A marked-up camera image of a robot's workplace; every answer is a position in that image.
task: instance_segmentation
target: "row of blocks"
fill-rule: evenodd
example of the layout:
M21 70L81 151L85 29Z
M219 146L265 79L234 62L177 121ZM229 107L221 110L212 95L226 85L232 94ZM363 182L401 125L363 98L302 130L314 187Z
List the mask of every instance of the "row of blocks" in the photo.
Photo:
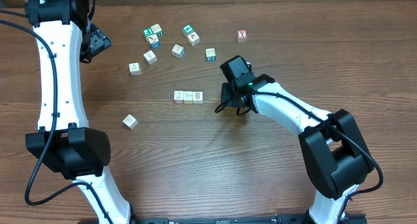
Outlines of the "row of blocks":
M194 31L194 28L190 24L182 28L182 33L187 38L191 46L195 46L200 42L200 37L197 35L197 33ZM157 23L147 29L144 29L143 35L145 36L146 41L151 44L151 48L157 48L161 46L158 38L164 35L164 32L162 31L161 26ZM238 43L246 42L247 38L248 35L246 30L237 31Z
M176 104L202 104L203 92L201 91L174 91L174 103Z
M172 49L172 55L181 59L182 56L184 56L184 48L178 44L175 44L174 48ZM145 54L143 54L143 56L145 57L145 60L148 64L153 64L157 61L153 51L148 51ZM206 59L207 61L216 60L216 50L214 48L206 49ZM139 63L129 64L129 71L132 75L140 75L141 67Z

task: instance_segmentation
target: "block face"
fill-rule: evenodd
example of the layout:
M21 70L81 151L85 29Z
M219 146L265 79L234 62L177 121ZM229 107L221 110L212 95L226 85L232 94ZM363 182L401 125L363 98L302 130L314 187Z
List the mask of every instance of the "block face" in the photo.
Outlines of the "block face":
M190 24L188 24L188 25L184 26L184 28L182 28L182 33L183 33L184 36L187 36L192 32L194 32L194 28Z
M174 48L172 49L172 55L181 59L184 55L184 48L178 44L175 44Z
M156 34L156 36L161 37L162 35L164 35L164 33L162 32L162 28L159 26L159 24L155 24L151 26L152 32L154 34Z
M124 120L123 123L125 123L131 130L133 130L133 128L135 128L135 126L137 125L137 120L131 116L131 114L129 114Z
M146 52L143 56L148 64L153 64L157 61L156 56L152 51Z
M194 104L202 104L203 103L203 93L202 92L194 92L193 93L193 103Z
M149 40L149 43L151 44L151 48L157 48L158 46L161 46L158 36L156 35L148 36L148 40Z
M145 36L146 41L149 42L148 36L153 35L154 32L152 31L151 28L147 28L143 30L143 36Z
M141 74L141 67L139 63L132 63L129 64L129 71L132 75L140 75Z
M191 44L191 46L195 46L200 42L200 37L198 37L196 32L190 33L188 36L188 42Z
M248 38L248 34L246 30L238 30L237 31L237 42L242 43L246 42L246 39Z
M184 104L193 103L194 93L192 91L184 91Z
M184 91L174 91L174 103L176 104L184 103Z
M215 61L216 60L216 50L214 50L214 48L206 49L206 58L207 58L207 61Z

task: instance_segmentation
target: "blue letter on block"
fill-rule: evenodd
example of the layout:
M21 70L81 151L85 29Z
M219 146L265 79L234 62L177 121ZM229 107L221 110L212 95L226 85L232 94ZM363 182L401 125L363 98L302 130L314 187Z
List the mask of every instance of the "blue letter on block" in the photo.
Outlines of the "blue letter on block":
M161 46L160 42L154 42L151 44L151 48L157 48L158 46Z

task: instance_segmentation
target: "black bracket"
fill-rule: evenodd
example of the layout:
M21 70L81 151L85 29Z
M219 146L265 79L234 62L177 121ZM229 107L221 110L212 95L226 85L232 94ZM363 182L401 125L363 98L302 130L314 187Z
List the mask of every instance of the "black bracket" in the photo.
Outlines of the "black bracket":
M370 155L358 125L350 113L342 109L328 117L328 123ZM343 139L339 148L330 151L326 140L338 142L340 138L323 123L307 127L298 135L298 139L309 179L316 189L329 199L338 199L349 187L363 183L374 168L356 147Z
M232 98L233 101L227 103L230 107L241 107L251 109L255 113L257 110L250 95L268 83L275 82L272 77L262 74L255 77L252 72L252 64L246 62L243 57L237 55L220 65L227 83L222 85L222 103Z
M79 60L87 64L91 62L93 57L111 46L111 40L95 24L92 23L90 28L91 34L88 46L84 50L81 48L79 54Z
M26 135L26 148L39 159L50 132L40 130ZM110 162L110 143L106 133L69 124L66 130L56 130L46 152L44 165L65 179L77 176L101 176L103 166Z
M39 27L41 22L62 21L63 25L74 22L85 32L87 27L88 0L28 0L25 12L29 23Z

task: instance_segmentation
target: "toy block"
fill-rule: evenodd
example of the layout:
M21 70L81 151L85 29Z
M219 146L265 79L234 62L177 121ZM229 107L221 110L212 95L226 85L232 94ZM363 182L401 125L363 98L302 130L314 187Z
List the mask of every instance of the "toy block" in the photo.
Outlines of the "toy block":
M184 103L184 91L174 91L174 103L176 104Z
M164 33L162 32L162 28L159 26L159 24L152 25L151 29L152 29L152 32L156 34L156 36L158 36L158 38L164 35Z
M130 74L133 75L140 75L141 74L141 67L139 65L139 63L132 63L129 64L129 71Z
M148 64L153 64L157 61L156 56L152 51L146 52L143 56Z
M206 58L207 58L207 61L216 60L216 51L214 50L214 48L206 49Z
M152 29L151 29L151 28L147 28L147 29L144 29L144 30L143 30L143 36L145 36L145 39L146 39L146 41L147 41L147 42L149 42L148 37L149 37L150 35L153 35L153 34L154 34L154 31L152 31Z
M148 36L148 40L149 40L149 43L151 44L151 48L157 48L158 46L161 46L158 36L156 35Z
M192 91L184 91L184 104L192 104L193 103L193 92Z
M124 120L123 123L125 123L131 130L135 128L137 125L137 120L129 114Z
M203 103L203 93L202 92L194 92L193 93L193 103L194 104L202 104Z
M192 32L194 32L194 28L190 24L188 24L188 25L184 26L184 28L182 28L182 34L184 36L188 36Z
M195 46L200 42L200 37L198 37L196 32L190 33L188 36L188 42L191 44L191 46Z
M247 38L248 38L248 35L247 35L245 30L237 31L237 42L238 43L246 42Z
M175 44L174 48L172 49L172 55L181 59L184 55L184 48L178 44Z

